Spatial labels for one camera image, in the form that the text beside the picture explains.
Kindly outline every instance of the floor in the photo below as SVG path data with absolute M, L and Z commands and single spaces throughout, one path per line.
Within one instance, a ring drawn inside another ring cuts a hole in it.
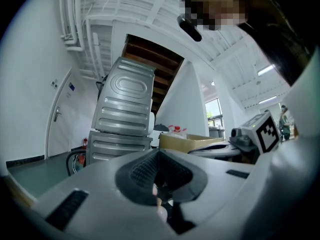
M 34 198 L 68 177 L 66 158 L 68 152 L 48 159 L 9 168 L 13 178 Z

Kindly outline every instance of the wooden ceiling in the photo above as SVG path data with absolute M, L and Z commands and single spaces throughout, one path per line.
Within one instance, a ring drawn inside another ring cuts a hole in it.
M 123 57 L 155 67 L 151 111 L 156 115 L 184 58 L 149 40 L 128 35 Z

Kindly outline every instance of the red fire extinguisher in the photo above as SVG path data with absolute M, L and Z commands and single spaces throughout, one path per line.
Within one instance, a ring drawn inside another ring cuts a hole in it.
M 82 141 L 82 148 L 85 150 L 87 148 L 87 144 L 88 144 L 88 139 L 84 138 Z

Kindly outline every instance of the ceiling light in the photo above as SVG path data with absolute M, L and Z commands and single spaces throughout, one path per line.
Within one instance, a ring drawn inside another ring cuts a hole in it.
M 275 99 L 276 97 L 277 97 L 277 96 L 273 96 L 273 97 L 271 97 L 271 98 L 267 98 L 267 99 L 265 99 L 265 100 L 262 100 L 262 101 L 259 102 L 259 104 L 265 103 L 265 102 L 268 102 L 268 101 L 271 101 L 271 100 Z
M 274 68 L 275 68 L 275 65 L 269 65 L 269 66 L 265 67 L 264 69 L 261 69 L 260 71 L 258 71 L 258 76 L 260 77 L 264 73 L 267 73 L 268 71 L 273 70 Z

